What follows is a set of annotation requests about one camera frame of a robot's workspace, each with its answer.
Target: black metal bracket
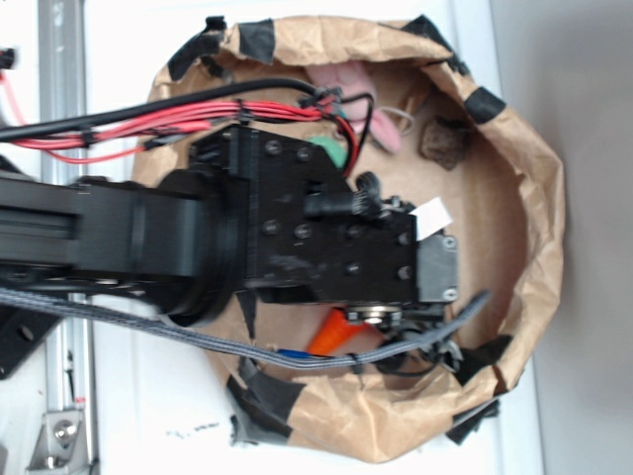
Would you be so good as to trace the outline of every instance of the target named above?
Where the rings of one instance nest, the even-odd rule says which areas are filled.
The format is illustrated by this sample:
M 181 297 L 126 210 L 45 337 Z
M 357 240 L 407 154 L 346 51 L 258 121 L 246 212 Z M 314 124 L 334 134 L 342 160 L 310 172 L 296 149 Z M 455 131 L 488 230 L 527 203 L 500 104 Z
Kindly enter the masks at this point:
M 0 380 L 15 373 L 60 321 L 50 315 L 0 307 Z

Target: bolt head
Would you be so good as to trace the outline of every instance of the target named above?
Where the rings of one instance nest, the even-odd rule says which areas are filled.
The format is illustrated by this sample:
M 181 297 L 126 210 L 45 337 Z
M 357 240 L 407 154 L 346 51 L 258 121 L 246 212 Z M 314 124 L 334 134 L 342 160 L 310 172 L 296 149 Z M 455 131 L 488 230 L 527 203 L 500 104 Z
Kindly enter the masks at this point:
M 457 247 L 457 240 L 452 236 L 447 236 L 444 238 L 442 244 L 444 245 L 445 249 L 452 250 Z
M 302 162 L 310 161 L 313 157 L 313 151 L 307 146 L 302 146 L 297 150 L 297 159 Z
M 409 245 L 411 244 L 411 236 L 409 233 L 401 233 L 398 235 L 398 244 L 399 245 Z
M 350 239 L 358 239 L 363 236 L 363 228 L 360 225 L 351 225 L 347 228 L 347 237 Z
M 295 228 L 295 237 L 297 237 L 299 239 L 307 239 L 312 234 L 313 234 L 313 231 L 310 228 L 310 225 L 303 224 L 303 225 L 298 225 Z
M 455 288 L 446 289 L 444 293 L 442 294 L 442 298 L 444 299 L 445 302 L 454 302 L 457 300 L 458 297 L 459 297 L 459 293 L 457 292 L 457 289 Z
M 413 276 L 413 269 L 411 269 L 410 265 L 404 265 L 400 269 L 398 269 L 398 278 L 400 280 L 410 280 Z
M 277 220 L 265 221 L 261 226 L 261 231 L 268 236 L 274 236 L 281 231 L 281 224 Z
M 282 152 L 281 142 L 279 141 L 268 141 L 264 146 L 266 150 L 266 154 L 270 156 L 279 155 Z
M 347 275 L 360 274 L 360 264 L 358 262 L 350 262 L 345 266 L 345 273 Z

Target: pink toy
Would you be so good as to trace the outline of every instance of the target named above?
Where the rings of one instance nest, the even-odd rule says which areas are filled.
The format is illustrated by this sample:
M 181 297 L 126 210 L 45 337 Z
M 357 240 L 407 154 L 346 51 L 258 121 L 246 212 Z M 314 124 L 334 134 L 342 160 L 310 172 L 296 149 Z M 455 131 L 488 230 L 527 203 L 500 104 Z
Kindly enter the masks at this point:
M 360 61 L 308 66 L 306 73 L 315 86 L 340 87 L 343 97 L 368 92 L 374 97 L 374 101 L 376 100 L 376 86 Z M 345 117 L 352 124 L 356 133 L 362 131 L 365 125 L 367 115 L 365 102 L 357 101 L 342 107 Z M 374 140 L 390 153 L 397 153 L 403 147 L 400 131 L 391 119 L 380 110 L 374 110 L 369 131 Z

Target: hex screw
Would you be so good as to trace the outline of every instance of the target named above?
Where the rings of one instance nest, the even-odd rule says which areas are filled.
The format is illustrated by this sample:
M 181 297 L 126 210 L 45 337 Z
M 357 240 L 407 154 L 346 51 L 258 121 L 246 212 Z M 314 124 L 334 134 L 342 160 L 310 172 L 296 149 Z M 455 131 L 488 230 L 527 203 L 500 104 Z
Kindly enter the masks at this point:
M 410 265 L 405 265 L 398 269 L 398 278 L 400 280 L 410 280 L 413 276 L 413 271 L 411 270 Z
M 363 235 L 363 228 L 360 225 L 351 225 L 347 228 L 347 237 L 351 239 L 358 239 Z
M 398 244 L 399 245 L 409 245 L 411 244 L 411 237 L 409 233 L 401 233 L 398 235 Z
M 302 146 L 301 148 L 299 148 L 299 150 L 297 150 L 298 161 L 302 161 L 303 163 L 305 163 L 307 161 L 310 161 L 312 157 L 313 151 L 306 146 Z
M 345 273 L 347 275 L 358 275 L 360 274 L 360 264 L 358 262 L 350 262 L 345 266 Z
M 298 225 L 295 228 L 295 236 L 299 239 L 307 239 L 313 235 L 313 230 L 310 228 L 310 225 Z
M 445 302 L 454 302 L 457 300 L 458 296 L 459 294 L 457 293 L 457 289 L 455 288 L 446 289 L 442 294 L 442 298 Z
M 457 240 L 455 240 L 455 238 L 452 236 L 447 236 L 444 238 L 443 244 L 444 248 L 452 250 L 457 247 Z
M 281 153 L 281 142 L 279 141 L 268 141 L 264 146 L 264 150 L 266 150 L 266 154 L 270 156 L 275 156 Z
M 261 231 L 268 236 L 274 236 L 281 230 L 281 224 L 277 220 L 268 220 L 261 225 Z
M 57 423 L 53 433 L 60 442 L 68 442 L 77 434 L 77 426 L 71 421 L 61 421 Z

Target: orange handle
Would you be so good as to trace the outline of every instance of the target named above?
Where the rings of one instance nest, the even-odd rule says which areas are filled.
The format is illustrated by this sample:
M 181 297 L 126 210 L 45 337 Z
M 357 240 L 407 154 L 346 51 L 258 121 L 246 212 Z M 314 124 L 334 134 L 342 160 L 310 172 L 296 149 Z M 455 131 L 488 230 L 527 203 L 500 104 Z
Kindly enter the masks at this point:
M 342 310 L 332 309 L 308 346 L 308 353 L 327 356 L 367 327 L 351 325 Z

